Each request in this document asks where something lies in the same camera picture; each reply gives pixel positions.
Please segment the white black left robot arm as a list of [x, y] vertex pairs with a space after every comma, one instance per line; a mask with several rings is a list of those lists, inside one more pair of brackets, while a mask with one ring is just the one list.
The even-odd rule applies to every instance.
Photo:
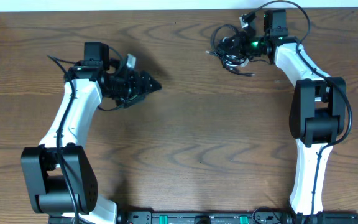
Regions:
[[113, 48], [87, 42], [84, 59], [63, 69], [64, 96], [57, 115], [36, 147], [26, 147], [21, 167], [35, 213], [50, 223], [118, 223], [117, 204], [98, 193], [98, 182], [85, 153], [94, 112], [104, 98], [115, 109], [128, 108], [161, 84], [145, 71], [135, 70], [129, 54], [109, 56]]

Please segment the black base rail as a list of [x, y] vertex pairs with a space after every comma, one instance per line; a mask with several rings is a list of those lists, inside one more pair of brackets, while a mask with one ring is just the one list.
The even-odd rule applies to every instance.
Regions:
[[302, 215], [290, 212], [258, 209], [249, 213], [157, 213], [157, 212], [120, 212], [117, 224], [358, 224], [356, 213], [319, 212], [316, 215]]

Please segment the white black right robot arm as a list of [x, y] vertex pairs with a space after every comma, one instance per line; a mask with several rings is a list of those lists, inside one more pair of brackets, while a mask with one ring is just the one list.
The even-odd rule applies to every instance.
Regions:
[[343, 78], [322, 71], [305, 52], [303, 41], [290, 36], [284, 9], [264, 12], [264, 33], [257, 36], [255, 12], [243, 14], [241, 28], [227, 25], [232, 37], [216, 41], [211, 48], [223, 68], [240, 74], [239, 67], [268, 57], [294, 86], [289, 115], [290, 133], [296, 141], [295, 183], [290, 195], [294, 219], [316, 223], [323, 211], [322, 191], [328, 157], [343, 141], [352, 124], [352, 111]]

